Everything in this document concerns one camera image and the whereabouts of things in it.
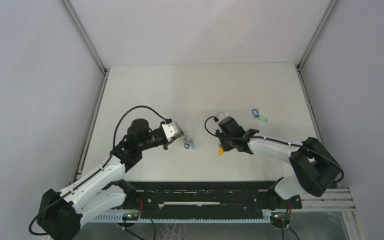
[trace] yellow key tag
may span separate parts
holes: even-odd
[[[218,150],[217,155],[221,156],[225,153],[222,147],[220,147],[220,150]]]

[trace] cable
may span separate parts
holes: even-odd
[[[216,116],[210,116],[209,118],[207,118],[204,122],[204,128],[206,130],[207,133],[209,133],[211,136],[213,137],[216,137],[216,138],[219,138],[219,139],[225,139],[225,140],[244,140],[244,139],[263,139],[263,140],[267,140],[267,141],[271,141],[271,142],[275,142],[275,143],[279,143],[279,144],[283,144],[283,145],[286,145],[286,146],[293,146],[293,147],[298,147],[298,148],[303,148],[307,151],[310,151],[310,152],[313,152],[314,154],[317,154],[319,155],[320,157],[326,159],[328,162],[330,162],[331,164],[333,164],[337,170],[340,172],[340,178],[338,180],[335,180],[333,181],[334,184],[336,183],[339,183],[340,181],[342,181],[345,177],[345,174],[344,174],[344,171],[342,170],[341,166],[339,166],[338,163],[332,161],[330,158],[328,158],[327,156],[324,156],[322,154],[320,154],[319,152],[317,151],[314,151],[313,149],[310,149],[308,147],[305,147],[303,145],[299,145],[299,144],[295,144],[295,143],[291,143],[289,144],[288,142],[284,142],[284,141],[281,141],[281,140],[277,140],[277,139],[273,139],[273,138],[270,138],[270,137],[265,137],[265,136],[244,136],[244,137],[225,137],[225,136],[217,136],[215,135],[214,133],[210,132],[210,130],[208,130],[207,128],[207,122],[208,120],[210,119],[214,119],[214,121],[217,120],[217,117]]]
[[[287,208],[286,208],[286,211],[285,211],[285,214],[283,216],[283,222],[282,222],[282,240],[285,240],[285,222],[286,222],[286,217],[288,216],[288,210],[291,208],[292,206],[292,201],[288,204]]]
[[[140,217],[142,211],[144,210],[144,203],[142,202],[142,199],[140,199],[140,198],[136,199],[136,202],[140,202],[140,210],[139,210],[139,217]]]
[[[52,207],[53,205],[55,205],[56,203],[58,203],[61,199],[67,197],[71,192],[67,192],[64,196],[58,198],[56,201],[54,201],[53,203],[51,203],[50,205],[48,205],[47,207],[45,207],[42,211],[40,211],[34,218],[33,220],[30,222],[30,224],[28,225],[28,232],[31,234],[31,235],[34,235],[34,236],[46,236],[48,235],[46,232],[34,232],[32,230],[32,227],[33,227],[33,224],[35,223],[35,221],[39,218],[39,216],[41,214],[43,214],[46,210],[48,210],[50,207]]]
[[[112,139],[112,149],[114,149],[116,147],[116,135],[117,135],[117,130],[119,129],[119,126],[120,124],[122,123],[122,120],[126,117],[127,114],[129,114],[131,111],[135,110],[135,109],[138,109],[138,108],[145,108],[145,109],[149,109],[151,110],[152,112],[154,112],[158,117],[162,118],[164,121],[166,121],[167,119],[164,118],[163,116],[161,116],[157,111],[155,111],[154,109],[152,109],[151,107],[149,106],[145,106],[145,105],[139,105],[139,106],[134,106],[132,108],[130,108],[121,118],[120,120],[118,121],[117,123],[117,126],[115,127],[115,131],[114,131],[114,136],[113,136],[113,139]],[[113,154],[111,153],[109,155],[109,158],[106,160],[106,162],[103,164],[102,166],[102,169],[105,168],[105,166],[110,162],[111,158],[113,157]],[[77,186],[73,187],[73,191],[74,190],[77,190],[80,186],[82,186],[84,183],[86,183],[87,181],[89,181],[91,178],[93,178],[96,174],[98,174],[99,172],[101,171],[101,169],[98,169],[96,172],[94,172],[92,175],[90,175],[88,178],[86,178],[84,181],[82,181],[81,183],[79,183]],[[34,218],[33,220],[30,222],[29,226],[28,226],[28,232],[31,234],[31,235],[34,235],[34,236],[46,236],[48,235],[48,233],[46,232],[34,232],[32,230],[32,227],[33,227],[33,224],[35,223],[35,221],[39,218],[40,215],[42,215],[46,210],[48,210],[50,207],[52,207],[53,205],[55,205],[56,203],[58,203],[59,201],[61,201],[62,199],[64,199],[65,197],[67,197],[69,194],[71,194],[72,191],[68,191],[66,194],[64,194],[63,196],[59,197],[57,200],[55,200],[52,204],[48,205],[47,207],[45,207],[42,211],[40,211]],[[156,235],[156,230],[155,230],[155,225],[154,225],[154,222],[152,221],[151,219],[151,222],[152,222],[152,225],[154,227],[154,240],[155,240],[155,235]]]
[[[288,228],[289,228],[289,230],[290,230],[293,234],[295,234],[296,239],[300,240],[300,237],[299,237],[298,234],[292,229],[292,227],[288,227]]]
[[[155,238],[157,237],[157,228],[155,226],[155,222],[154,220],[149,216],[149,215],[146,215],[149,220],[151,221],[152,223],[152,228],[153,228],[153,240],[155,240]],[[137,235],[136,233],[130,231],[128,228],[125,228],[124,227],[124,224],[126,223],[127,219],[123,221],[123,223],[121,224],[121,227],[123,228],[123,230],[125,230],[126,232],[128,232],[129,234],[135,236],[136,238],[140,239],[140,240],[146,240],[144,238],[142,238],[141,236]]]
[[[140,237],[139,235],[137,235],[136,233],[130,231],[128,228],[125,228],[124,231],[128,232],[129,234],[135,236],[136,238],[140,239],[140,240],[146,240],[145,238],[142,238]]]
[[[131,111],[135,110],[135,109],[140,109],[140,108],[144,108],[144,109],[149,109],[151,110],[153,113],[155,113],[158,117],[160,117],[161,119],[163,119],[164,121],[167,121],[168,118],[165,118],[163,116],[161,116],[157,111],[155,111],[154,109],[152,109],[151,107],[149,106],[145,106],[145,105],[139,105],[139,106],[134,106],[132,108],[130,108],[127,112],[125,112],[125,114],[120,118],[120,120],[118,121],[117,123],[117,126],[115,127],[115,131],[114,131],[114,137],[112,138],[112,149],[114,149],[116,147],[116,135],[117,135],[117,130],[119,129],[119,126],[120,124],[122,123],[123,119],[127,116],[127,114],[129,114]]]

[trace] red wire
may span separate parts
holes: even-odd
[[[142,210],[144,210],[144,203],[140,198],[136,199],[136,202],[140,202],[140,210],[139,210],[139,215],[140,215],[142,213]]]
[[[291,204],[289,204],[289,216],[291,216],[292,215],[292,203]]]

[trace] metal frame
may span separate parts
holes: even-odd
[[[306,64],[306,61],[312,52],[314,46],[316,45],[317,41],[319,40],[320,36],[322,35],[323,30],[326,27],[326,24],[328,23],[328,20],[332,16],[332,13],[334,12],[336,6],[338,5],[340,0],[331,0],[329,2],[329,5],[327,6],[326,10],[323,13],[323,16],[321,17],[320,22],[317,25],[317,28],[314,31],[313,36],[311,37],[310,42],[307,45],[307,48],[304,51],[304,54],[302,55],[301,59],[299,60],[299,63],[296,65],[298,70],[301,71]]]
[[[96,118],[98,115],[98,111],[100,108],[100,104],[103,98],[105,86],[108,80],[108,70],[105,68],[95,46],[93,45],[89,35],[87,34],[82,22],[79,19],[72,3],[70,0],[59,0],[64,10],[66,11],[68,17],[70,18],[74,28],[82,39],[84,45],[95,61],[97,67],[102,72],[101,83],[99,87],[99,91],[97,93],[95,103],[93,105],[93,110],[87,125],[87,130],[84,136],[82,149],[79,155],[77,171],[74,174],[73,180],[76,179],[76,175],[81,175],[83,168],[83,164],[86,158],[86,154],[89,148],[89,144],[91,141],[93,129],[95,126]],[[335,10],[339,0],[331,0],[329,5],[327,6],[314,34],[306,47],[304,54],[302,55],[299,63],[296,65],[296,71],[299,78],[299,82],[301,84],[302,91],[304,93],[305,101],[308,106],[308,110],[311,115],[311,121],[313,122],[314,129],[317,135],[317,138],[323,144],[323,137],[320,130],[319,121],[316,115],[315,108],[313,106],[313,102],[311,96],[309,94],[305,78],[302,74],[302,69],[310,56],[314,46],[316,45],[318,39],[323,33],[323,30],[326,27],[326,24],[330,17],[332,16],[333,11]],[[295,212],[325,212],[325,211],[333,211],[333,212],[342,212],[342,216],[346,225],[346,230],[349,235],[350,240],[365,240],[364,231],[361,227],[354,202],[352,200],[352,196],[348,189],[328,189],[326,193],[320,197],[316,198],[309,194],[303,194],[301,196],[302,209],[294,209]],[[173,223],[174,221],[179,223],[269,223],[270,215],[272,211],[263,210],[262,218],[258,219],[229,219],[229,220],[211,220],[211,219],[192,219],[192,220],[184,220],[184,219],[155,219],[156,223]],[[118,215],[116,211],[108,211],[105,212],[96,218],[92,222],[94,223],[114,223],[120,222],[121,217]],[[147,223],[148,219],[141,219],[139,222]]]
[[[360,230],[357,228],[357,224],[353,221],[356,218],[356,207],[354,205],[353,199],[350,194],[349,189],[328,189],[325,194],[321,197],[315,197],[308,193],[302,194],[300,196],[302,204],[301,209],[294,208],[294,212],[300,213],[309,213],[309,212],[342,212],[344,217],[345,226],[348,234],[350,235],[350,240],[363,240],[364,238],[357,238],[361,236]],[[255,209],[248,209],[250,212],[255,212]],[[208,218],[200,218],[200,219],[173,219],[168,215],[165,215],[162,212],[159,216],[153,216],[153,221],[155,223],[271,223],[270,216],[274,213],[284,213],[286,209],[280,208],[275,211],[269,209],[262,209],[260,218],[246,218],[246,217],[238,217],[237,215],[233,215],[232,218],[229,219],[208,219]],[[121,213],[130,213],[134,212],[132,209],[128,207],[125,209],[111,209],[108,210],[98,216],[96,216],[91,223],[122,223],[122,214]],[[142,218],[138,221],[139,223],[150,223],[148,218]]]
[[[259,219],[270,212],[273,202],[268,190],[275,181],[130,181],[136,188],[133,199],[142,201],[143,212],[153,219],[200,219],[202,221],[246,221]],[[301,209],[300,197],[291,202]],[[275,203],[285,209],[288,201]],[[127,201],[123,208],[134,208]]]
[[[107,71],[104,66],[104,63],[102,62],[94,44],[92,43],[91,38],[87,34],[85,27],[83,27],[83,24],[80,21],[80,18],[77,15],[72,3],[70,2],[70,0],[59,0],[59,2],[61,3],[68,17],[70,18],[71,23],[73,24],[75,30],[77,31],[78,35],[80,36],[81,40],[83,41],[84,45],[86,46],[87,50],[95,61],[97,67],[104,75]]]

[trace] metal corner post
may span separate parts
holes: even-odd
[[[326,27],[326,24],[328,23],[329,19],[332,16],[333,11],[335,10],[336,6],[338,5],[340,0],[331,0],[329,2],[329,5],[327,6],[326,10],[324,11],[323,16],[321,17],[320,22],[317,25],[317,28],[314,31],[313,36],[311,37],[310,42],[307,45],[307,48],[304,51],[304,54],[302,55],[301,59],[299,60],[299,63],[296,65],[298,70],[301,71],[306,64],[307,59],[309,58],[310,53],[312,52],[314,46],[316,45],[317,41],[319,40],[320,36],[322,35],[323,30]]]
[[[311,121],[314,125],[315,134],[317,135],[317,138],[320,140],[322,144],[325,144],[323,142],[322,132],[320,130],[320,124],[317,118],[317,114],[315,111],[315,107],[313,105],[313,101],[311,98],[311,95],[308,91],[308,86],[306,84],[305,78],[303,76],[303,67],[309,58],[313,48],[315,47],[318,39],[323,33],[323,30],[326,27],[327,22],[332,16],[333,11],[335,10],[336,6],[338,5],[340,0],[331,0],[329,4],[327,5],[326,10],[323,13],[323,16],[321,17],[320,22],[317,25],[317,28],[314,31],[314,34],[311,37],[310,42],[308,43],[304,54],[302,55],[299,63],[296,65],[296,73],[299,78],[299,83],[301,84],[302,92],[304,93],[305,102],[307,103],[308,111],[310,112]]]
[[[95,122],[97,121],[98,111],[101,106],[101,101],[104,96],[105,86],[107,84],[109,71],[105,75],[102,75],[100,79],[100,84],[98,92],[96,93],[95,101],[93,103],[93,108],[90,113],[89,121],[87,122],[86,131],[83,136],[83,141],[80,149],[80,153],[77,159],[76,168],[72,176],[72,182],[75,182],[78,177],[82,175],[83,165],[85,164],[86,155],[88,153],[88,148],[91,143],[92,133],[94,131]]]
[[[83,27],[83,24],[80,21],[79,16],[77,15],[72,3],[70,2],[70,0],[59,0],[59,2],[61,3],[68,17],[70,18],[71,23],[73,24],[75,30],[77,31],[78,35],[80,36],[81,40],[83,41],[90,55],[92,56],[96,65],[98,66],[102,75],[105,75],[106,69],[105,69],[104,63],[102,62],[94,44],[92,43],[91,38],[89,37],[88,33]]]

